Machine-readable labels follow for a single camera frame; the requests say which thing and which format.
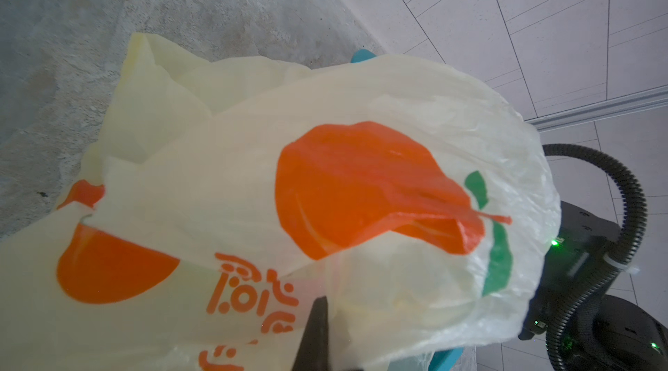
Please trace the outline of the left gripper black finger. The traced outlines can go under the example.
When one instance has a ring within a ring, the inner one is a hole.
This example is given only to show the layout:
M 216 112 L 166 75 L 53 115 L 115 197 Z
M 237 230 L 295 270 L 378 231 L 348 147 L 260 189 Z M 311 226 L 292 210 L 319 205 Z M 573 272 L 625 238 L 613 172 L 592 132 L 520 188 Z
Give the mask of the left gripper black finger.
M 328 301 L 317 298 L 304 327 L 292 371 L 330 371 Z

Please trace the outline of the cream plastic bag fruit print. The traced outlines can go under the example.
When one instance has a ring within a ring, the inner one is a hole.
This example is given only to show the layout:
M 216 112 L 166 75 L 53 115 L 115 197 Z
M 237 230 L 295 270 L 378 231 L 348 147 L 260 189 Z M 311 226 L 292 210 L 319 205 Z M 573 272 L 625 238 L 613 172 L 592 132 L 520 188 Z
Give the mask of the cream plastic bag fruit print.
M 310 69 L 130 39 L 77 181 L 1 245 L 4 370 L 288 370 L 516 336 L 561 222 L 537 130 L 386 54 Z

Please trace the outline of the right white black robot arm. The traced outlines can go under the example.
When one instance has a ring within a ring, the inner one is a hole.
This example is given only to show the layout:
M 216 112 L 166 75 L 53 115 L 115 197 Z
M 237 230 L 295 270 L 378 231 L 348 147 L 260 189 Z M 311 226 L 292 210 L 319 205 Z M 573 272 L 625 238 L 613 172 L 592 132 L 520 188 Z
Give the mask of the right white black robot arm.
M 630 270 L 644 238 L 642 186 L 624 164 L 598 150 L 574 144 L 543 149 L 547 156 L 582 160 L 606 173 L 622 197 L 623 221 L 616 224 L 562 202 L 558 236 L 544 258 L 518 339 L 543 336 L 555 370 L 665 370 L 666 326 L 608 293 Z

